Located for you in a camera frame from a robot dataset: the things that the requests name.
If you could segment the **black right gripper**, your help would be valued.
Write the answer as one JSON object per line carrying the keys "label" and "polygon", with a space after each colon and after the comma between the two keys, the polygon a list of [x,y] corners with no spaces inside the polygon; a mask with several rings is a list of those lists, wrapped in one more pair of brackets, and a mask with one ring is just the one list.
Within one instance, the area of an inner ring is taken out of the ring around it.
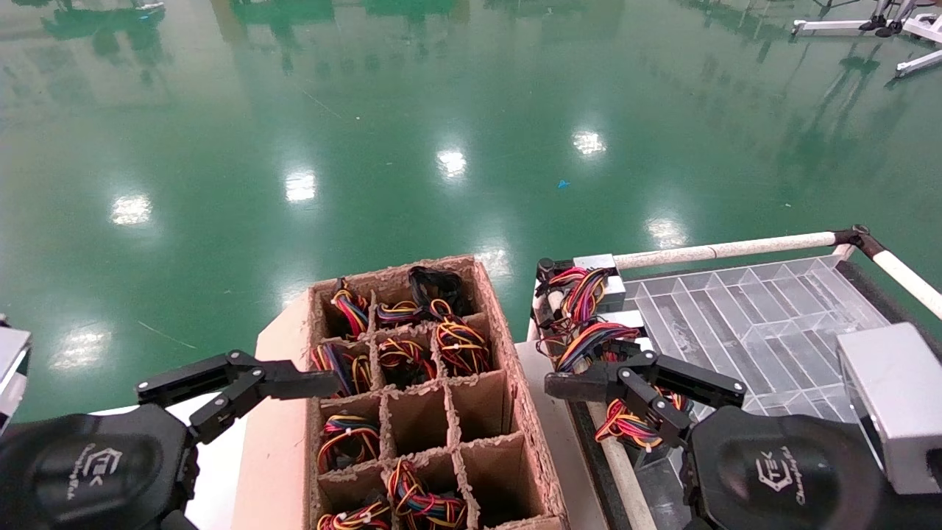
{"label": "black right gripper", "polygon": [[548,373],[546,395],[602,403],[593,440],[633,447],[679,445],[693,400],[723,407],[687,437],[681,476],[690,529],[865,529],[888,490],[857,427],[744,412],[743,382],[672,356],[643,352],[577,375]]}

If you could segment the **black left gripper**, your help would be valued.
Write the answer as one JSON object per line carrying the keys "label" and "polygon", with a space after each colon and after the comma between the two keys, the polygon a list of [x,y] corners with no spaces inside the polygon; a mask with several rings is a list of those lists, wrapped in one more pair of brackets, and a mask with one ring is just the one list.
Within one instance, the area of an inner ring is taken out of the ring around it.
{"label": "black left gripper", "polygon": [[[195,440],[214,442],[263,400],[329,398],[340,389],[332,370],[231,351],[140,382],[145,406],[129,412],[11,426],[2,435],[1,526],[192,529],[185,508],[199,473]],[[159,407],[213,392],[219,396],[191,415],[191,432]]]}

